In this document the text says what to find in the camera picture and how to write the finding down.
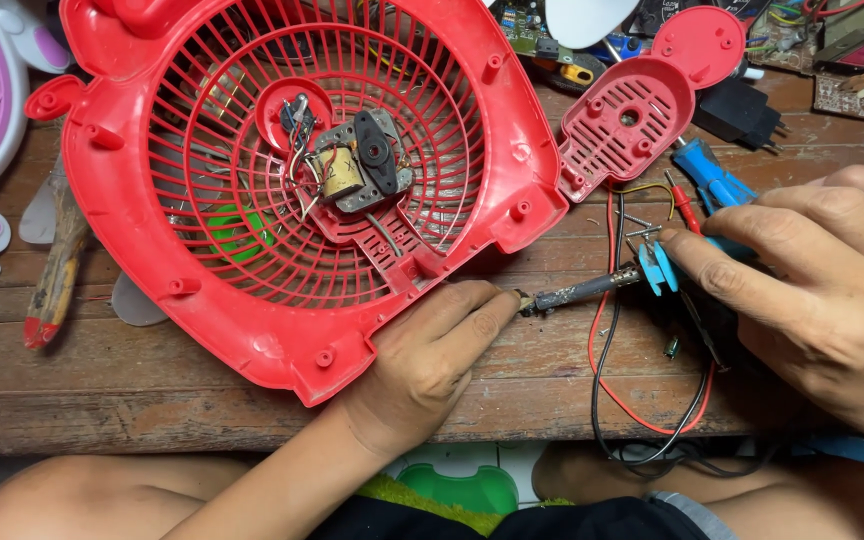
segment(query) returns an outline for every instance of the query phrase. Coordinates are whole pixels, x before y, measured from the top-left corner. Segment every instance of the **circuit board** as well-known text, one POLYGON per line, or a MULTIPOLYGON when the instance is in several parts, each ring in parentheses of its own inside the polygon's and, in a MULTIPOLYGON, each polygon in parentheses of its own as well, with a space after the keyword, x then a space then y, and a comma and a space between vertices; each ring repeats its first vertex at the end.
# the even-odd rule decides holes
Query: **circuit board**
POLYGON ((814 57, 819 50, 818 34, 821 28, 821 23, 791 26, 780 23, 770 16, 759 17, 749 30, 749 40, 753 41, 749 45, 753 48, 748 54, 749 62, 756 66, 769 66, 802 75, 813 75, 814 57), (798 33, 804 38, 803 42, 785 51, 777 48, 783 40, 786 40, 786 43, 798 41, 796 37, 798 33))
MULTIPOLYGON (((489 9, 515 54, 535 57, 536 46, 540 40, 544 43, 552 40, 546 26, 546 0, 499 1, 492 4, 489 9)), ((558 57, 548 57, 548 60, 560 64, 572 64, 573 56, 572 49, 558 47, 558 57)))
POLYGON ((854 79, 857 77, 830 73, 817 74, 815 100, 812 107, 817 111, 864 120, 864 85, 857 89, 843 88, 846 83, 854 79))

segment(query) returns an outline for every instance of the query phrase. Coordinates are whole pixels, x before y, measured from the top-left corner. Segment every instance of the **wooden workbench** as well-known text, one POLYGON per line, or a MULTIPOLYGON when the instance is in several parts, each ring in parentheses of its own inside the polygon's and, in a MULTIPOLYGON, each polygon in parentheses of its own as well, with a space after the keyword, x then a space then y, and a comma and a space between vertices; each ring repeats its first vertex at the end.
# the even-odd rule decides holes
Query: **wooden workbench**
MULTIPOLYGON (((753 153, 694 128, 686 137, 706 137, 723 165, 759 191, 864 164, 864 122, 810 112, 812 80, 770 72, 757 86, 794 130, 779 141, 787 148, 782 155, 753 153)), ((557 129, 573 99, 544 87, 536 91, 557 129)), ((22 321, 46 251, 15 232, 54 163, 58 137, 55 127, 31 125, 0 180, 0 213, 13 230, 0 256, 0 454, 268 450, 294 436, 315 410, 291 393, 250 384, 170 322, 132 327, 115 317, 107 300, 89 300, 111 294, 119 274, 99 245, 82 265, 62 334, 44 352, 23 348, 22 321)), ((663 182, 666 166, 668 157, 661 157, 636 183, 663 182)), ((663 190, 637 192, 628 201, 630 214, 650 221, 664 221, 668 213, 663 190)), ((608 246, 603 202, 596 192, 532 246, 512 255, 488 250, 458 275, 538 291, 600 274, 608 246)), ((476 363, 471 386, 435 440, 591 437, 587 343, 593 315, 594 304, 586 303, 544 319, 516 318, 476 363)), ((604 321, 610 317, 607 311, 604 321)), ((672 425, 688 406, 704 361, 689 346, 668 360, 662 356, 667 338, 641 310, 624 310, 606 375, 639 414, 672 425)), ((608 397, 601 399, 606 436, 643 435, 608 397)), ((800 399, 774 381, 733 370, 716 377, 708 411, 692 433, 775 428, 800 399)))

